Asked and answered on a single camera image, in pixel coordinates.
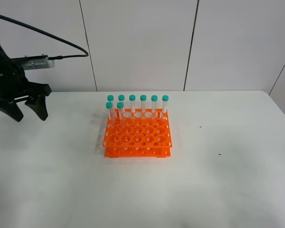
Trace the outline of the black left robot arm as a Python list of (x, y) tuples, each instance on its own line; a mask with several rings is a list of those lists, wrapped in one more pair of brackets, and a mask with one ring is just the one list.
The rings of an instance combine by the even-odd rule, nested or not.
[(51, 93), (48, 84), (28, 81), (20, 62), (9, 58), (0, 45), (0, 111), (17, 122), (23, 118), (23, 113), (17, 106), (25, 101), (42, 120), (46, 120), (48, 112), (46, 97)]

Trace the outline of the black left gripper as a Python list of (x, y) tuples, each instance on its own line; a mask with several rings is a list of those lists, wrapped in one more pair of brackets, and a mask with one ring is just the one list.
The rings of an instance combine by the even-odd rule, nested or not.
[(45, 121), (48, 117), (46, 97), (49, 95), (50, 86), (30, 82), (22, 66), (8, 57), (0, 45), (0, 111), (20, 122), (23, 113), (16, 103), (23, 98), (25, 105)]

